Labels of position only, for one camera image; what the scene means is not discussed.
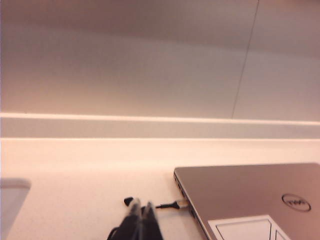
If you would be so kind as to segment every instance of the white wall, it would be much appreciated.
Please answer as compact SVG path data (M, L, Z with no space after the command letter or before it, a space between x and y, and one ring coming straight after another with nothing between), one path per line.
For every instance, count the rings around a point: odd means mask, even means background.
M320 2L257 4L3 0L1 111L319 121Z

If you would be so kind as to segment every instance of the dell logo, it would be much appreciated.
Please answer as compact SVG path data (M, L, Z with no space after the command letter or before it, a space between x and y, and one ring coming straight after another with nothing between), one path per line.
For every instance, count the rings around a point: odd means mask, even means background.
M300 211L300 212L309 212L311 210L311 205L302 197L286 193L281 197L282 201L288 207Z

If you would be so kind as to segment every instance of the white countertop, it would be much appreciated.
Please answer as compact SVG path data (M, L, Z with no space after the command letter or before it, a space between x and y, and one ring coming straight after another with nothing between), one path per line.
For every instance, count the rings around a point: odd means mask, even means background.
M8 240L105 240L127 207L123 199L170 203L182 196L178 166L320 163L320 140L19 139L1 140L1 177L30 191ZM187 210L157 211L165 240L201 239Z

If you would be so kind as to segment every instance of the silver laptop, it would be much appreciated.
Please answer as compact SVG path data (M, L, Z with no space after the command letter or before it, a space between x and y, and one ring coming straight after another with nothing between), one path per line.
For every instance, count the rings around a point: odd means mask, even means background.
M320 165L177 167L208 240L319 240Z

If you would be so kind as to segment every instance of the laptop lid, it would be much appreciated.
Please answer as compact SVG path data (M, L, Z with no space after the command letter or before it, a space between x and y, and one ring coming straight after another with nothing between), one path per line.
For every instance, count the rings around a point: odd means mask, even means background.
M209 240L318 240L320 165L177 167L174 177Z

